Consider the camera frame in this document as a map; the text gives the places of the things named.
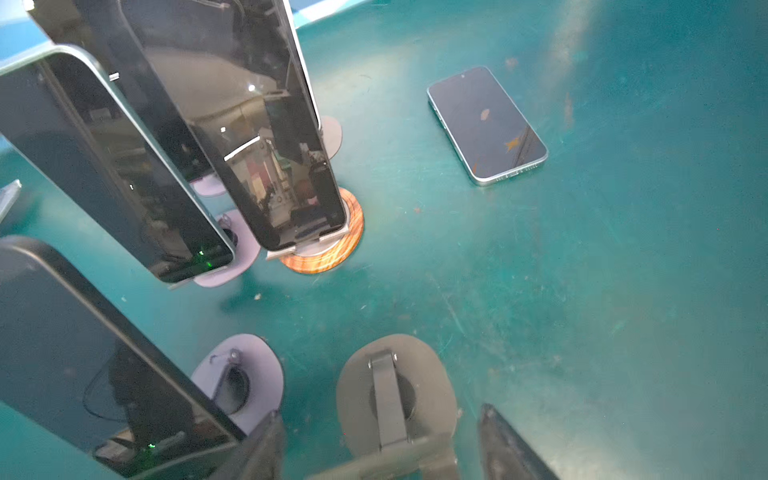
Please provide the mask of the wooden round phone stand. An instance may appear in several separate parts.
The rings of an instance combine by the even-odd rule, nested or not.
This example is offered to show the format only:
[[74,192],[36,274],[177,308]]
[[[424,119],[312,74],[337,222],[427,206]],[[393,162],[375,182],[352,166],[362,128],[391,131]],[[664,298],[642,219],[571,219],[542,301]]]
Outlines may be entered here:
[[314,242],[280,258],[288,269],[305,275],[332,270],[347,260],[360,243],[365,219],[357,198],[347,189],[340,189],[344,201],[347,223],[330,240]]

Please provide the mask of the grey stand middle left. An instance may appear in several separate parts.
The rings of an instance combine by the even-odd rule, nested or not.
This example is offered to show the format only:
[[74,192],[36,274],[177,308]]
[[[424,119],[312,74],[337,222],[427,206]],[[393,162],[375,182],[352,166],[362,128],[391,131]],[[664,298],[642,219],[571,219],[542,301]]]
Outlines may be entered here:
[[195,284],[204,288],[219,287],[240,276],[253,265],[261,251],[261,246],[239,210],[227,211],[218,220],[237,238],[235,256],[226,267],[193,279]]

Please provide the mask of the grey stand front left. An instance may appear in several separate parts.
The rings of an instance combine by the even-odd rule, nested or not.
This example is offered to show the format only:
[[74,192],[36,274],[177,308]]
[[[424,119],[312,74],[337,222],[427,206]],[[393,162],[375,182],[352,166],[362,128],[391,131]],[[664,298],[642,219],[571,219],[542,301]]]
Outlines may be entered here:
[[191,379],[245,434],[278,411],[284,397],[280,360],[254,334],[223,340],[198,364]]

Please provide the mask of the dark grey stand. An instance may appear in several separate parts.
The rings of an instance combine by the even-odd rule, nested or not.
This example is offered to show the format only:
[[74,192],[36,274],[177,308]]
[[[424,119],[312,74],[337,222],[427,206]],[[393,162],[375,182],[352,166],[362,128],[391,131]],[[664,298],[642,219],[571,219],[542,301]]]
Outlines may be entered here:
[[342,433],[354,459],[314,479],[458,479],[459,413],[447,371],[425,342],[393,334],[345,363],[336,388]]

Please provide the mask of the grey stand back left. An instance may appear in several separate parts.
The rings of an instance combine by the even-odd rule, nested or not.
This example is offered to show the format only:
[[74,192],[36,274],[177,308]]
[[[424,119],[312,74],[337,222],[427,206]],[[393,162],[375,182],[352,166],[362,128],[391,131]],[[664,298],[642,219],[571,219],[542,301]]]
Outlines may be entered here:
[[192,181],[190,185],[194,191],[202,197],[217,197],[227,192],[217,174],[210,174]]

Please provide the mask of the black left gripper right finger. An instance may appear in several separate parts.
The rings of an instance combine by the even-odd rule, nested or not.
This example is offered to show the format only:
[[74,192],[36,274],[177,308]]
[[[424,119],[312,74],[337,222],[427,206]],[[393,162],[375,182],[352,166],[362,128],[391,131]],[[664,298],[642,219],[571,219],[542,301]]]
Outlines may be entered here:
[[486,479],[559,479],[492,404],[481,407],[478,438]]

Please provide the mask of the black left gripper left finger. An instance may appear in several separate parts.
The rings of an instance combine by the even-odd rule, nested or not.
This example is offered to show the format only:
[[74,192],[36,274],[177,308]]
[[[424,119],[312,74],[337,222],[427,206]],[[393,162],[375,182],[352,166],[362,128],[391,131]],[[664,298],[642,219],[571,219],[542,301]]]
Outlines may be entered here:
[[280,479],[284,447],[284,423],[280,412],[273,410],[208,479]]

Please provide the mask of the green phone middle left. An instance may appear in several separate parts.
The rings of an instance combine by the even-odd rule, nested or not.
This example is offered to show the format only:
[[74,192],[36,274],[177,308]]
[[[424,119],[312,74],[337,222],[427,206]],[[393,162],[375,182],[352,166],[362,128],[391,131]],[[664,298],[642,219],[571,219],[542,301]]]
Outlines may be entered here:
[[158,280],[234,260],[232,241],[83,53],[41,45],[4,61],[1,134]]

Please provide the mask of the dark phone middle right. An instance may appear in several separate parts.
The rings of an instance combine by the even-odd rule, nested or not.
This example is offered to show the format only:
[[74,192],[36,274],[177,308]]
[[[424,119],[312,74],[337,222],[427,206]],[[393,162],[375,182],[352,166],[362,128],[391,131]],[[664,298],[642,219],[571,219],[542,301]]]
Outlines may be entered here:
[[347,221],[285,1],[124,1],[142,52],[258,243]]

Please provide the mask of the pink phone back left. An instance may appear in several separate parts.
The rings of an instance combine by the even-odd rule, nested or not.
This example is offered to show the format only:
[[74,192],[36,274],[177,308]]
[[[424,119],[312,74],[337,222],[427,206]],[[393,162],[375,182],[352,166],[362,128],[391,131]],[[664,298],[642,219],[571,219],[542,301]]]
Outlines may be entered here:
[[28,14],[55,44],[83,53],[139,118],[150,137],[188,182],[213,168],[183,120],[118,1],[36,1]]

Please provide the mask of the grey stand back right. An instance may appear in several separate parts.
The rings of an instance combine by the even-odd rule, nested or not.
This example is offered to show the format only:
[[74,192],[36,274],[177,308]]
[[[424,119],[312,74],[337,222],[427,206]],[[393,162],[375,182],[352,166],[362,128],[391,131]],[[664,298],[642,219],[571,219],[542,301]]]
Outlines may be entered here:
[[341,149],[343,129],[340,122],[331,116],[323,115],[320,119],[322,140],[329,159],[332,159]]

